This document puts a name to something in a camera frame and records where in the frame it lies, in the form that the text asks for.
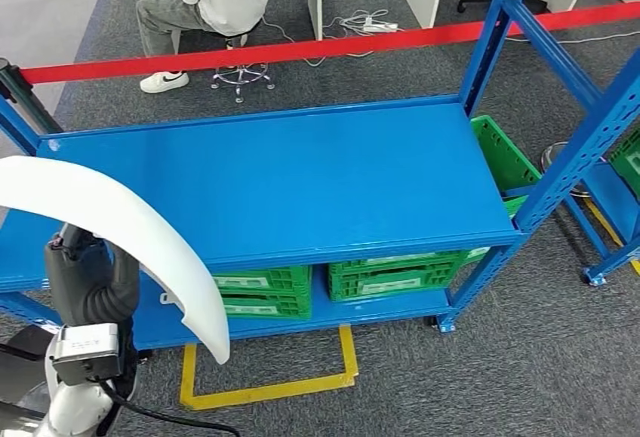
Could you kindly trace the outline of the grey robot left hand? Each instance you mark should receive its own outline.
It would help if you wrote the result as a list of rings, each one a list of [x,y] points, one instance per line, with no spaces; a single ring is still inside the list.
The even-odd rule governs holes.
[[[67,326],[114,322],[103,300],[112,265],[106,244],[66,223],[44,250],[46,277],[61,320]]]

